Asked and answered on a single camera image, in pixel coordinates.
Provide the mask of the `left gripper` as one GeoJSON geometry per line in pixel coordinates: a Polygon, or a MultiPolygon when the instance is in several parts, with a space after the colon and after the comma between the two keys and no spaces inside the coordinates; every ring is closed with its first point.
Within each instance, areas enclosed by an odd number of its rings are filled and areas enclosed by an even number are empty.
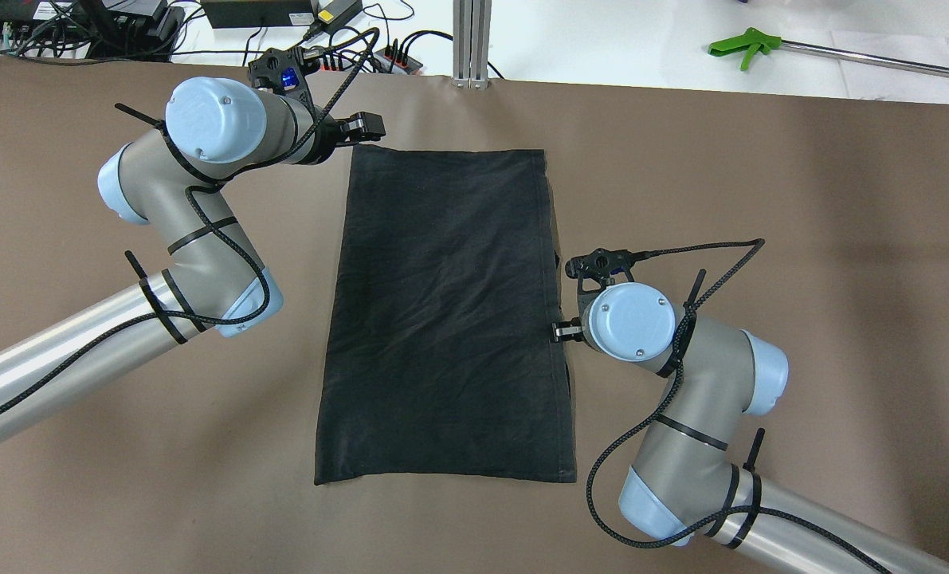
{"type": "Polygon", "coordinates": [[[336,148],[377,142],[385,135],[384,119],[374,112],[357,112],[346,119],[324,119],[306,142],[303,165],[315,166],[328,159],[336,148]]]}

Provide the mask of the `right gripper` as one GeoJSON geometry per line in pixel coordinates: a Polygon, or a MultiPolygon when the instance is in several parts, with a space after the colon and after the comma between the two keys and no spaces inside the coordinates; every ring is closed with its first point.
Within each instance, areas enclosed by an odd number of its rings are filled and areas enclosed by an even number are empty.
{"type": "Polygon", "coordinates": [[[551,341],[554,343],[577,342],[587,343],[584,317],[594,302],[594,295],[583,295],[577,298],[577,315],[569,320],[558,320],[550,327],[551,341]]]}

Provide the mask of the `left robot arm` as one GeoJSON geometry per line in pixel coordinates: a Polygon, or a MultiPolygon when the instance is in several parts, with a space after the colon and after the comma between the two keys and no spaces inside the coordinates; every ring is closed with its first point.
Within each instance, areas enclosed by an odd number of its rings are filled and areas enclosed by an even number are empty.
{"type": "Polygon", "coordinates": [[[156,230],[171,265],[148,273],[125,252],[135,284],[0,352],[0,443],[200,333],[233,337],[278,313],[284,295],[223,187],[385,135],[373,112],[333,119],[305,81],[180,83],[163,119],[111,156],[96,182],[118,217],[156,230]]]}

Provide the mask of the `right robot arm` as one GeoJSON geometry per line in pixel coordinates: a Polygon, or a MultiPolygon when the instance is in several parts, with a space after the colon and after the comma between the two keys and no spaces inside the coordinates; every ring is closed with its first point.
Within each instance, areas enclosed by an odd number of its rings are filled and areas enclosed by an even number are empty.
{"type": "Polygon", "coordinates": [[[675,305],[656,288],[608,284],[577,294],[578,316],[555,325],[559,340],[666,380],[655,411],[599,455],[586,480],[595,525],[637,549],[685,546],[707,537],[778,573],[949,573],[943,559],[765,480],[755,468],[757,434],[743,465],[727,448],[747,415],[765,415],[783,395],[790,363],[775,345],[699,316],[700,297],[675,305]],[[618,509],[641,534],[618,532],[599,515],[594,480],[620,446],[641,436],[618,509]]]}

